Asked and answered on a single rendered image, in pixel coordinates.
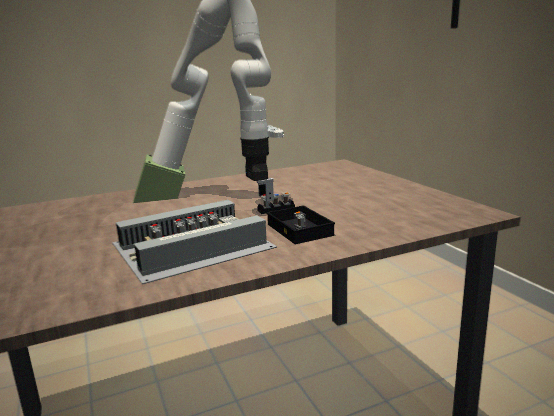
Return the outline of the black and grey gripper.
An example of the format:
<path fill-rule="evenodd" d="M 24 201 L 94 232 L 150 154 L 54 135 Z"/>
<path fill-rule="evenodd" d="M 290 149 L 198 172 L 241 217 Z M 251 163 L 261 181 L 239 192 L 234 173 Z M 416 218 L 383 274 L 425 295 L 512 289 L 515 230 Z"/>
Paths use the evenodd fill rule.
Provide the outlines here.
<path fill-rule="evenodd" d="M 260 195 L 266 194 L 266 201 L 274 201 L 273 178 L 268 178 L 266 164 L 269 155 L 268 138 L 284 137 L 283 130 L 267 126 L 267 120 L 245 121 L 241 120 L 241 145 L 242 156 L 246 158 L 246 176 L 258 183 Z"/>

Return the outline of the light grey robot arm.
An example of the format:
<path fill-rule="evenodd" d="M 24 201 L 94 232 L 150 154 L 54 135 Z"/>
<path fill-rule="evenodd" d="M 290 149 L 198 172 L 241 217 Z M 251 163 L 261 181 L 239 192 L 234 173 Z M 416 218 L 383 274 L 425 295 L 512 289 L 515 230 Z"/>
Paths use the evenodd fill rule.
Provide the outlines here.
<path fill-rule="evenodd" d="M 171 78 L 171 87 L 191 98 L 169 103 L 153 162 L 179 169 L 209 77 L 206 70 L 190 63 L 220 41 L 230 17 L 235 49 L 253 58 L 235 61 L 231 67 L 241 120 L 266 119 L 265 99 L 247 91 L 249 87 L 266 86 L 271 79 L 271 69 L 260 41 L 257 14 L 251 1 L 202 0 Z"/>

